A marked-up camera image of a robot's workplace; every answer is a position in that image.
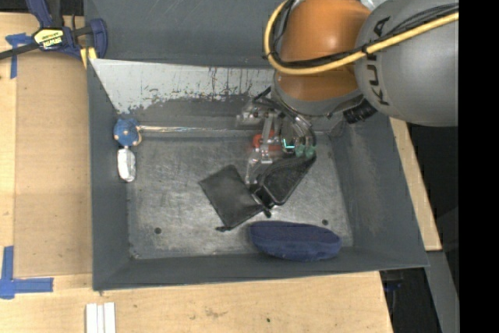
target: red component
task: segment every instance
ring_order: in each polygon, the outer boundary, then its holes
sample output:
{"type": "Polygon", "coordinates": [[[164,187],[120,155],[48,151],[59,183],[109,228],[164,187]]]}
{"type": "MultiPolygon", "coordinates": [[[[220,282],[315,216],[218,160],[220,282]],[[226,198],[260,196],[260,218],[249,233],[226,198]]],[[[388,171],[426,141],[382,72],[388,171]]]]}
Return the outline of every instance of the red component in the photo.
{"type": "MultiPolygon", "coordinates": [[[[272,137],[273,135],[274,135],[274,131],[271,129],[269,137],[272,137]]],[[[255,136],[253,136],[253,147],[255,147],[256,149],[259,149],[261,147],[263,141],[264,140],[262,139],[262,134],[257,133],[255,136]]],[[[268,147],[268,150],[269,151],[278,151],[278,150],[281,150],[281,146],[279,146],[278,144],[271,144],[268,147]]]]}

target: dirt stain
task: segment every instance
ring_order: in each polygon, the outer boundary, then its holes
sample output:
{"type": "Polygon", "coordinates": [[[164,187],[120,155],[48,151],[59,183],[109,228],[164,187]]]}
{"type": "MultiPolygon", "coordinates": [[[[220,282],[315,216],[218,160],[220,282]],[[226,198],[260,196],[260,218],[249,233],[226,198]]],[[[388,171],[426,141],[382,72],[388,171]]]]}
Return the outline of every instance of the dirt stain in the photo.
{"type": "Polygon", "coordinates": [[[207,317],[212,317],[213,319],[218,319],[219,317],[223,317],[228,311],[225,312],[214,312],[211,308],[207,308],[204,310],[207,317]]]}

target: orange object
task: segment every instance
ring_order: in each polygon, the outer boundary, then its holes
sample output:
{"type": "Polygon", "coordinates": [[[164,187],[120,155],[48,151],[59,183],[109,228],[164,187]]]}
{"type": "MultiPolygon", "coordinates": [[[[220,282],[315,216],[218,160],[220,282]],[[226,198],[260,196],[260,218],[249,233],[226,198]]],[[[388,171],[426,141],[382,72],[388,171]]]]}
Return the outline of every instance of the orange object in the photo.
{"type": "MultiPolygon", "coordinates": [[[[288,18],[280,57],[296,62],[352,50],[369,14],[358,0],[304,0],[288,18]]],[[[323,101],[357,89],[352,64],[307,76],[277,73],[276,78],[287,95],[303,101],[323,101]]]]}
{"type": "MultiPolygon", "coordinates": [[[[271,129],[269,137],[273,137],[273,136],[274,136],[274,130],[271,129]]],[[[255,136],[253,136],[253,147],[255,147],[256,149],[259,149],[261,147],[261,145],[263,144],[263,142],[264,142],[264,140],[262,138],[261,133],[258,133],[255,136]]],[[[268,150],[269,151],[279,151],[279,150],[281,150],[281,146],[278,144],[271,144],[271,145],[269,145],[268,150]]]]}

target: blue sponge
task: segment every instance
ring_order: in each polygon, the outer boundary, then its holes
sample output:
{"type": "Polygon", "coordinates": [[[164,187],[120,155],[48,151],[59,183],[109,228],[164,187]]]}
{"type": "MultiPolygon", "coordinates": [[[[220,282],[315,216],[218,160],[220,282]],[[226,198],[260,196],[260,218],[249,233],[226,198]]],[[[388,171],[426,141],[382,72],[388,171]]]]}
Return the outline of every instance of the blue sponge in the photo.
{"type": "Polygon", "coordinates": [[[263,253],[285,260],[317,261],[336,257],[342,238],[314,225],[260,221],[249,226],[249,236],[263,253]]]}

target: wooden table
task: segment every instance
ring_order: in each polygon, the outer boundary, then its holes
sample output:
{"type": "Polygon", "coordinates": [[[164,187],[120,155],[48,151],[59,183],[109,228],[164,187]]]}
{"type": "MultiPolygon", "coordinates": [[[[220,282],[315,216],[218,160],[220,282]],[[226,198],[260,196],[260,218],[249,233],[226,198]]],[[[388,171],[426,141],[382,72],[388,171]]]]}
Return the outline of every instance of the wooden table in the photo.
{"type": "MultiPolygon", "coordinates": [[[[7,34],[36,29],[31,15],[0,13],[0,51],[7,34]]],[[[392,331],[377,272],[94,292],[83,66],[33,51],[18,78],[9,71],[1,61],[0,246],[14,244],[16,277],[55,280],[53,293],[0,300],[0,331],[83,332],[85,305],[106,302],[118,333],[392,331]]],[[[392,125],[425,247],[441,250],[406,124],[392,125]]]]}

